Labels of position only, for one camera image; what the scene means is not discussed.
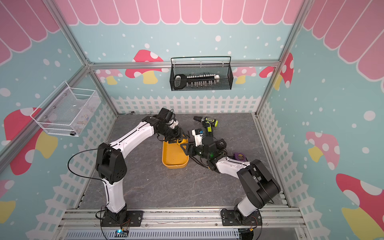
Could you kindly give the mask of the yellow storage tray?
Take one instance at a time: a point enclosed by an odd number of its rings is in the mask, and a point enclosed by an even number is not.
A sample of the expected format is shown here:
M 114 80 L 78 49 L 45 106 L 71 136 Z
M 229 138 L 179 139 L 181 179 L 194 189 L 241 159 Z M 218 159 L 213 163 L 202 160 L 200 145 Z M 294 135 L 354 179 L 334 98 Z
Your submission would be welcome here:
M 188 144 L 188 139 L 178 140 L 176 143 L 163 142 L 162 163 L 168 169 L 185 168 L 189 162 L 189 156 L 185 154 L 182 144 Z

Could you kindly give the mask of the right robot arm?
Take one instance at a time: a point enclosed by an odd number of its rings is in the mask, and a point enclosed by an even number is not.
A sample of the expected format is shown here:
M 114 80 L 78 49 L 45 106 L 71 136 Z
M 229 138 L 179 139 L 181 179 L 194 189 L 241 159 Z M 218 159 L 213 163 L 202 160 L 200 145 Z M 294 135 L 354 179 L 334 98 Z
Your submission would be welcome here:
M 210 136 L 203 137 L 197 143 L 178 140 L 178 145 L 186 156 L 191 157 L 202 167 L 232 176 L 240 181 L 246 195 L 232 210 L 221 210 L 224 226 L 260 226 L 262 224 L 259 210 L 267 203 L 273 202 L 273 198 L 281 192 L 281 187 L 260 160 L 244 162 L 229 157 L 225 140 Z

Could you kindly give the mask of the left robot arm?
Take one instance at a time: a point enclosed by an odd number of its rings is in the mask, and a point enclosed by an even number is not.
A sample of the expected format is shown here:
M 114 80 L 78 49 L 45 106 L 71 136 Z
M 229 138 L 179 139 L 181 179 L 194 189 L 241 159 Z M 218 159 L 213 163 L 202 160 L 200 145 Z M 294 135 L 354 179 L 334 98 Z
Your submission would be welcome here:
M 179 144 L 189 138 L 179 126 L 175 113 L 162 108 L 158 114 L 143 118 L 134 129 L 121 138 L 110 144 L 102 143 L 95 149 L 95 169 L 107 196 L 107 204 L 102 208 L 105 220 L 118 225 L 128 221 L 127 204 L 123 194 L 123 179 L 128 171 L 125 158 L 153 135 L 163 136 L 163 141 L 169 144 Z

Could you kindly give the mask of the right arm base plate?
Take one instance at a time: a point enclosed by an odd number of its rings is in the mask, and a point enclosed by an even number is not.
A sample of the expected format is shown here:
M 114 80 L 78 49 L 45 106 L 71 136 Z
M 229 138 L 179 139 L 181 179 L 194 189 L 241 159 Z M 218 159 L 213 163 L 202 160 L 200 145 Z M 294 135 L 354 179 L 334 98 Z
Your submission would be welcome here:
M 263 224 L 259 210 L 252 212 L 249 216 L 244 217 L 238 210 L 221 210 L 221 218 L 223 226 L 261 226 Z

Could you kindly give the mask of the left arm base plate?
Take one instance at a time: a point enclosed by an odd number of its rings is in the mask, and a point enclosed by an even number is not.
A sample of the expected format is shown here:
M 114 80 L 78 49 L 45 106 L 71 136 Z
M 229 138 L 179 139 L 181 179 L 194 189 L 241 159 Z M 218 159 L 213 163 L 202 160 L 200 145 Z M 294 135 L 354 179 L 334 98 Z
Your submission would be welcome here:
M 143 220 L 143 211 L 121 210 L 119 213 L 113 213 L 106 209 L 102 217 L 102 227 L 140 227 Z

